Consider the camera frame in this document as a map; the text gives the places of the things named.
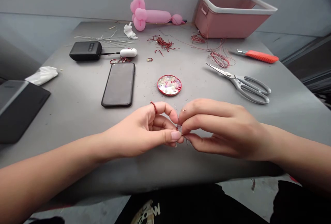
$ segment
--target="floor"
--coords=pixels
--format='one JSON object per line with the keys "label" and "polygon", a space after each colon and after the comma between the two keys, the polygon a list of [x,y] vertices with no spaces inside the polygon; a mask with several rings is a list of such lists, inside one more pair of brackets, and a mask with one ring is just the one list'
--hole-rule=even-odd
{"label": "floor", "polygon": [[[278,180],[292,182],[288,175],[284,175],[255,179],[254,190],[252,190],[252,179],[233,180],[218,184],[222,186],[227,195],[233,197],[266,221],[269,221],[273,212],[273,200],[278,192]],[[35,213],[32,217],[50,218],[61,216],[66,220],[66,224],[112,224],[115,223],[129,198],[129,196],[124,196],[90,206],[49,210]]]}

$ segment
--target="pink balloon animal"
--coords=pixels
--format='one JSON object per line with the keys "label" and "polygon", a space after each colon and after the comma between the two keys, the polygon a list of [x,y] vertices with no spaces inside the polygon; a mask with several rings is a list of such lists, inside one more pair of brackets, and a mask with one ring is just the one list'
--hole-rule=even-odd
{"label": "pink balloon animal", "polygon": [[133,0],[130,9],[133,13],[132,21],[138,31],[143,31],[146,26],[146,22],[151,23],[167,23],[172,21],[174,25],[180,25],[183,22],[183,18],[175,14],[171,17],[170,13],[162,10],[146,10],[144,0]]}

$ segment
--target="hand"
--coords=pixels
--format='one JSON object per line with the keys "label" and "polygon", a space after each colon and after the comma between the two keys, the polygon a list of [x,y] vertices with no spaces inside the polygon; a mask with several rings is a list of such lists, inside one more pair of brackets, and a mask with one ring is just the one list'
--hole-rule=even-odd
{"label": "hand", "polygon": [[176,142],[183,143],[184,138],[173,123],[178,123],[176,111],[165,102],[141,107],[127,116],[117,125],[99,134],[98,147],[102,160],[120,157],[134,157],[156,146],[165,144],[176,147]]}
{"label": "hand", "polygon": [[[183,135],[199,152],[248,160],[271,160],[278,150],[275,127],[259,123],[243,106],[211,99],[189,102],[179,114]],[[192,130],[213,133],[201,138]]]}

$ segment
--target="smartphone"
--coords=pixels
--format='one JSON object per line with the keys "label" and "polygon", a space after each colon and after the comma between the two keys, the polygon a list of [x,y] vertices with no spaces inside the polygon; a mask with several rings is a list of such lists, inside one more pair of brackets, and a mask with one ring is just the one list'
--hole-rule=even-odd
{"label": "smartphone", "polygon": [[134,63],[113,63],[101,105],[105,108],[129,107],[132,104]]}

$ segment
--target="metal table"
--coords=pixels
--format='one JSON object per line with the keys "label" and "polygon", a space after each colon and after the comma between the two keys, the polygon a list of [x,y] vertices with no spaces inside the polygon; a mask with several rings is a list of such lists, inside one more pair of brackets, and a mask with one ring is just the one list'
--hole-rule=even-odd
{"label": "metal table", "polygon": [[[105,109],[101,98],[110,70],[110,59],[118,55],[103,56],[96,62],[77,63],[69,57],[71,46],[81,39],[110,36],[110,27],[117,26],[115,36],[123,36],[124,24],[114,22],[82,22],[65,45],[60,47],[45,63],[58,68],[59,75],[44,85],[52,94],[40,110],[21,140],[0,150],[0,167],[55,149],[81,137],[102,132],[120,122],[135,109],[150,101],[166,101],[179,113],[181,108],[196,98],[211,98],[245,106],[260,122],[278,126],[299,136],[330,145],[331,112],[285,67],[281,62],[267,64],[249,57],[232,55],[236,64],[228,71],[249,75],[267,84],[272,93],[270,103],[257,105],[243,98],[226,79],[217,75],[205,62],[208,52],[191,48],[174,38],[191,44],[190,26],[147,25],[143,32],[136,32],[138,55],[136,64],[133,104],[129,108]],[[154,53],[155,42],[147,39],[153,35],[169,39],[180,49]],[[209,40],[209,47],[218,47],[220,40]],[[247,39],[227,40],[224,47],[270,51],[251,35]],[[116,52],[116,48],[104,48]],[[168,97],[156,88],[157,79],[171,74],[181,79],[181,92]],[[210,135],[197,130],[201,136]],[[199,153],[191,144],[177,148],[160,146],[129,159],[111,161],[96,169],[54,200],[62,203],[91,202],[94,199],[142,192],[166,186],[194,183],[220,182],[234,178],[275,176],[282,170],[269,162],[249,162],[214,154]]]}

